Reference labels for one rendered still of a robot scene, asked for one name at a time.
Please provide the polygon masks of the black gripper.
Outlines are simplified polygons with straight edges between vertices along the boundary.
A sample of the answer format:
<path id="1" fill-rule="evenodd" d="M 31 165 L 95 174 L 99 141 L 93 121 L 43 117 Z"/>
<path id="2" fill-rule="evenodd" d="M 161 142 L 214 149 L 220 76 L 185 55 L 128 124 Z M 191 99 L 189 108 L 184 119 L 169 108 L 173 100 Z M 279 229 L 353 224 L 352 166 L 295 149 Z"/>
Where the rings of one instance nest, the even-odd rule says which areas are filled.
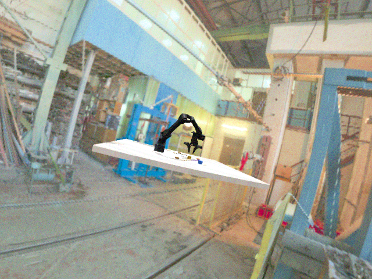
<path id="1" fill-rule="evenodd" d="M 197 139 L 195 139 L 195 138 L 192 138 L 191 139 L 190 144 L 189 144 L 189 142 L 184 142 L 184 144 L 187 145 L 187 147 L 188 147 L 188 153 L 190 151 L 190 147 L 191 146 L 194 146 L 195 147 L 192 154 L 194 154 L 194 152 L 196 151 L 196 149 L 198 149 L 198 148 L 202 149 L 202 146 L 196 145 L 196 142 L 197 142 Z"/>

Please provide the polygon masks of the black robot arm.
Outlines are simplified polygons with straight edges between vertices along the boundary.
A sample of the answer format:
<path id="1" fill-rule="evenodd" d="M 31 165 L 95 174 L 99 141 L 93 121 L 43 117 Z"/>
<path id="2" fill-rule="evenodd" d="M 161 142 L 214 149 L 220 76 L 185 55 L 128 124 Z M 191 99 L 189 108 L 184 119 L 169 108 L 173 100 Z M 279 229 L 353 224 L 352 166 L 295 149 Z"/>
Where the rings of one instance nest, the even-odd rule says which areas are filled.
<path id="1" fill-rule="evenodd" d="M 190 120 L 188 120 L 188 119 Z M 192 123 L 196 132 L 192 132 L 193 135 L 192 135 L 192 138 L 195 138 L 195 139 L 199 139 L 199 140 L 204 140 L 205 139 L 205 135 L 202 134 L 202 130 L 201 128 L 197 125 L 195 119 L 193 116 L 190 116 L 188 114 L 185 114 L 185 113 L 182 113 L 178 120 L 168 129 L 165 129 L 164 131 L 162 131 L 160 133 L 160 137 L 159 137 L 159 140 L 158 140 L 158 143 L 160 144 L 164 144 L 166 142 L 166 140 L 168 138 L 171 137 L 171 133 L 181 124 L 184 124 L 184 123 Z"/>

